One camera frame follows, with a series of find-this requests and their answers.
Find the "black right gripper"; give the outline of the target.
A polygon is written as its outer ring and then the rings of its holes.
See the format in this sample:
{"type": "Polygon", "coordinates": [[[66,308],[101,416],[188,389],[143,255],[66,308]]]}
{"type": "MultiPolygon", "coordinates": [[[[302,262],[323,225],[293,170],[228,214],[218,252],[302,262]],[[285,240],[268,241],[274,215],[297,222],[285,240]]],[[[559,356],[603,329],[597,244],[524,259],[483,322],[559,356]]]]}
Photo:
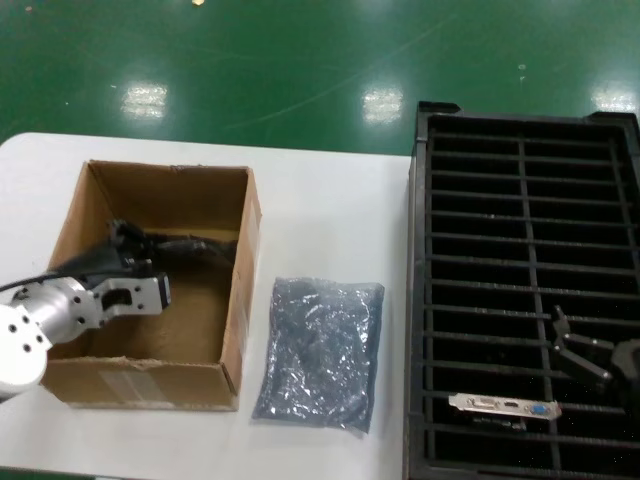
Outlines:
{"type": "Polygon", "coordinates": [[[555,340],[552,353],[558,368],[587,386],[608,386],[611,360],[621,400],[639,399],[639,340],[613,343],[571,331],[567,316],[559,305],[553,308],[555,340]]]}

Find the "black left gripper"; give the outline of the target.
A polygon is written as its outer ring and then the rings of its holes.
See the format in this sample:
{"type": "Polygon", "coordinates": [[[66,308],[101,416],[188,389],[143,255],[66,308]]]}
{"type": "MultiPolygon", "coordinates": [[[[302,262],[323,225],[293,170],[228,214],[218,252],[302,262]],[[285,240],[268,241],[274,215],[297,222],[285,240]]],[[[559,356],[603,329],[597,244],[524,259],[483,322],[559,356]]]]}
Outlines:
{"type": "Polygon", "coordinates": [[[109,225],[109,242],[61,264],[59,274],[92,290],[110,279],[152,277],[156,267],[197,259],[204,251],[203,240],[173,238],[146,242],[142,229],[126,220],[114,219],[109,225]]]}

